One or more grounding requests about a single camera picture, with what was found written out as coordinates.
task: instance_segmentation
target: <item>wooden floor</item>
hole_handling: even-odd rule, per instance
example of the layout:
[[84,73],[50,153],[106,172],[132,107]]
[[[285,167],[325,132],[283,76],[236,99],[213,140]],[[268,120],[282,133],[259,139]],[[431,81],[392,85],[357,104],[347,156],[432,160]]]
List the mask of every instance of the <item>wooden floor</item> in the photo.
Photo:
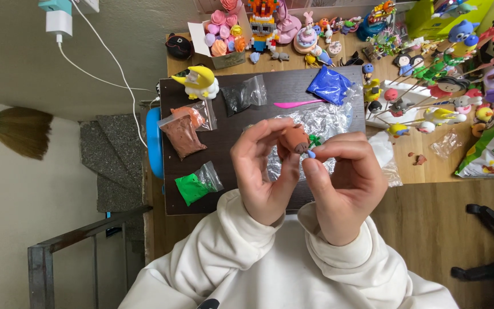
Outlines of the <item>wooden floor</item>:
[[[150,257],[172,250],[204,215],[166,217],[161,181],[154,180],[148,199],[154,202],[154,244]],[[453,266],[470,268],[494,261],[494,236],[465,205],[477,203],[494,209],[494,180],[415,184],[388,189],[371,215],[392,248],[405,259],[409,270],[448,287],[461,308],[494,307],[494,284],[465,283],[453,279]]]

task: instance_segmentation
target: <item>person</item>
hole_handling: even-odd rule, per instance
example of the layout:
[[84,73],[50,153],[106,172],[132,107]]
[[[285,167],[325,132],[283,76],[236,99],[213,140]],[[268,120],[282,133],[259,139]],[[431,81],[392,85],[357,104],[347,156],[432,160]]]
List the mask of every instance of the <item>person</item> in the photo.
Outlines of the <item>person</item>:
[[[302,161],[315,201],[285,215],[299,155],[284,159],[274,182],[266,165],[293,125],[263,120],[239,137],[230,151],[238,189],[141,270],[120,308],[457,308],[445,287],[409,272],[378,234],[369,214],[388,183],[361,132],[332,137],[313,149],[317,159]],[[327,158],[336,159],[332,175]]]

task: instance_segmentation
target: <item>broom bristles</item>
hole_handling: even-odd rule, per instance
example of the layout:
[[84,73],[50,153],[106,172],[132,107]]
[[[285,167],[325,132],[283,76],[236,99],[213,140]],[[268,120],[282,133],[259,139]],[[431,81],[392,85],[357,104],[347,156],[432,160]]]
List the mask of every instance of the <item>broom bristles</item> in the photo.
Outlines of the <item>broom bristles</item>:
[[0,142],[18,154],[42,160],[49,146],[53,116],[31,108],[0,112]]

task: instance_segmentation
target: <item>power outlet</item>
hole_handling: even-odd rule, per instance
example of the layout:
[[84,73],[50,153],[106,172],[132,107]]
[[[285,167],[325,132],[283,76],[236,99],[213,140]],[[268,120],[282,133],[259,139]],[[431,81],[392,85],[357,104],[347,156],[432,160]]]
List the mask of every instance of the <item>power outlet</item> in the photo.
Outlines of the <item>power outlet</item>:
[[[99,13],[100,8],[98,6],[98,0],[71,0],[75,1],[77,7],[83,14]],[[72,10],[73,14],[79,14],[75,7]]]

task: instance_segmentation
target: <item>metal railing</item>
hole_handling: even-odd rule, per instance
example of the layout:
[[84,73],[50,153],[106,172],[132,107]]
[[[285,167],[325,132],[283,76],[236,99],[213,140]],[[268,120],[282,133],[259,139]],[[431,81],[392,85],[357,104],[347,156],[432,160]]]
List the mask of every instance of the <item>metal railing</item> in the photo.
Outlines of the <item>metal railing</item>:
[[89,237],[93,240],[93,307],[98,309],[98,264],[97,234],[121,226],[125,254],[125,288],[128,289],[127,247],[125,243],[125,221],[152,210],[142,206],[130,211],[112,215],[110,218],[86,225],[82,228],[42,241],[28,247],[28,277],[30,281],[30,308],[54,309],[53,253]]

